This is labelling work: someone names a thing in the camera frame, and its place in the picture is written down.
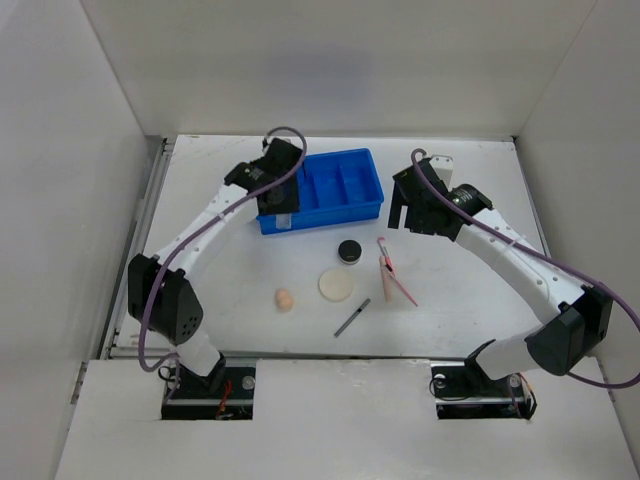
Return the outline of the clear small bottle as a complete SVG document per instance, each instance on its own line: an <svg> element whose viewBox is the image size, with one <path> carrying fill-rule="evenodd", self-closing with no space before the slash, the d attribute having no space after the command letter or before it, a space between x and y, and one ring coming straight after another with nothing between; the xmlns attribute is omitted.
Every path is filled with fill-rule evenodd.
<svg viewBox="0 0 640 480"><path fill-rule="evenodd" d="M292 228L292 215L290 213L276 215L275 228L280 231L290 230Z"/></svg>

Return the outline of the beige makeup sponge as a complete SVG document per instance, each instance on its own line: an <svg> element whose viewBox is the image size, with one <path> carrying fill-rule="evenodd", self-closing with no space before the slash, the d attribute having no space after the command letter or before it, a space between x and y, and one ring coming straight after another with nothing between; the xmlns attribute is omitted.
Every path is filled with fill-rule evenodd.
<svg viewBox="0 0 640 480"><path fill-rule="evenodd" d="M294 298L287 289L280 288L275 293L275 303L279 311L289 312L294 306Z"/></svg>

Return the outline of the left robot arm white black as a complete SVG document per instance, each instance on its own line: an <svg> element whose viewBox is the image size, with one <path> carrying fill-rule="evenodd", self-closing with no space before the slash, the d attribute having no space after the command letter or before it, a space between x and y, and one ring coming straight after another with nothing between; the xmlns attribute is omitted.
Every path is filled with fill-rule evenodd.
<svg viewBox="0 0 640 480"><path fill-rule="evenodd" d="M203 325L195 285L232 235L254 220L263 205L287 205L305 146L265 138L262 155L240 162L224 177L204 210L167 246L135 255L127 267L127 310L140 324L138 361L146 372L174 363L174 385L183 373L201 396L223 387L226 359Z"/></svg>

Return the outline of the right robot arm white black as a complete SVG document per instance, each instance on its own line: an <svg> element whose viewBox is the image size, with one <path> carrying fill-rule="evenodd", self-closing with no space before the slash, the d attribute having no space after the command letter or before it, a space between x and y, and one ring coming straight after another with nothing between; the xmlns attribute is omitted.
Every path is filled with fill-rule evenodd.
<svg viewBox="0 0 640 480"><path fill-rule="evenodd" d="M472 352L463 369L470 391L487 393L499 380L532 369L564 376L605 338L612 298L538 259L478 189L469 184L448 189L429 159L395 174L393 181L389 227L446 237L474 254L541 324Z"/></svg>

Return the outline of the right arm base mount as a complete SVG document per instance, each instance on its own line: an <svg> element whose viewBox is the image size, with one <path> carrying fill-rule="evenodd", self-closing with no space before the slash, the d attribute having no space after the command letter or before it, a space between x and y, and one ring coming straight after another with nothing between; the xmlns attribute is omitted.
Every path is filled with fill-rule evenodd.
<svg viewBox="0 0 640 480"><path fill-rule="evenodd" d="M489 379L463 361L433 362L429 391L439 420L530 420L538 402L519 373Z"/></svg>

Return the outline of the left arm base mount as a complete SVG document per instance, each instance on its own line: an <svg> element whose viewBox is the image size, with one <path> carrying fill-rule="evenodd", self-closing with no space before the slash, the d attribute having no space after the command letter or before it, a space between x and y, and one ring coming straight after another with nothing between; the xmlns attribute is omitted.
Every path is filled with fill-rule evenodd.
<svg viewBox="0 0 640 480"><path fill-rule="evenodd" d="M232 358L227 361L222 381L211 392L199 378L181 367L176 383L176 368L164 366L158 371L165 383L160 413L172 421L245 421L253 419L257 362Z"/></svg>

